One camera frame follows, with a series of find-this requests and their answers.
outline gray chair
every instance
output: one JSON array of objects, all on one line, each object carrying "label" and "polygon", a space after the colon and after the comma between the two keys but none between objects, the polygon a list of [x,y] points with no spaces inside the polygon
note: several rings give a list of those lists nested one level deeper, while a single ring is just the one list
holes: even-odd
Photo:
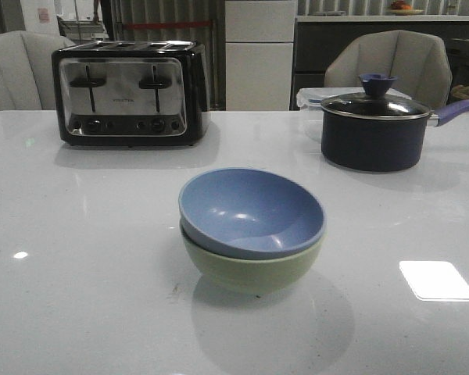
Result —
[{"label": "gray chair", "polygon": [[446,104],[452,73],[440,37],[406,30],[367,34],[354,40],[328,67],[325,87],[360,86],[359,74],[398,76],[392,88],[433,109]]},{"label": "gray chair", "polygon": [[55,109],[51,54],[73,44],[57,35],[0,34],[0,111]]}]

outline four-slice toaster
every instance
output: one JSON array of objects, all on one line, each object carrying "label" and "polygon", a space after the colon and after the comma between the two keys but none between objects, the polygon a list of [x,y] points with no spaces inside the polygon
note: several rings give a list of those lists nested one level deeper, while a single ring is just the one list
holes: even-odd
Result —
[{"label": "four-slice toaster", "polygon": [[192,145],[208,127],[201,43],[94,41],[55,51],[52,68],[71,145]]}]

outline person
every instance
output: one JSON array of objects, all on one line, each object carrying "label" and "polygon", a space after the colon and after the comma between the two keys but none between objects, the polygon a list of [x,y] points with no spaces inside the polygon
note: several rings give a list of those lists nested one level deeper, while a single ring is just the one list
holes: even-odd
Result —
[{"label": "person", "polygon": [[109,0],[94,0],[94,16],[92,17],[93,23],[100,23],[99,20],[99,3],[101,4],[101,14],[102,22],[104,23],[104,28],[106,33],[111,41],[115,40],[115,34],[113,32],[113,18],[111,15],[111,3]]}]

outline bowl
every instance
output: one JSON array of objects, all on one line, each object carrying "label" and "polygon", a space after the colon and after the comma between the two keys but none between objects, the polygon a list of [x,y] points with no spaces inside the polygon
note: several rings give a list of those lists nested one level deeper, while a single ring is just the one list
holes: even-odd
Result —
[{"label": "bowl", "polygon": [[238,259],[274,259],[309,248],[325,228],[305,188],[262,170],[225,168],[192,178],[179,195],[181,225],[202,248]]},{"label": "bowl", "polygon": [[295,283],[313,265],[324,239],[283,258],[247,260],[205,250],[184,228],[181,233],[189,257],[203,276],[222,288],[250,295],[266,295]]}]

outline white table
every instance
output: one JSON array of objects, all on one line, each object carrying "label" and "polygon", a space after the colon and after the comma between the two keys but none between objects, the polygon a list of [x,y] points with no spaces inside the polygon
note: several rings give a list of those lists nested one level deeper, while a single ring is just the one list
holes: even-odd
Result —
[{"label": "white table", "polygon": [[[326,162],[309,115],[213,112],[193,147],[77,148],[55,112],[0,112],[0,374],[469,374],[469,291],[421,300],[400,271],[451,263],[469,286],[469,114],[398,173]],[[179,190],[225,166],[324,205],[292,287],[237,295],[188,258]]]}]

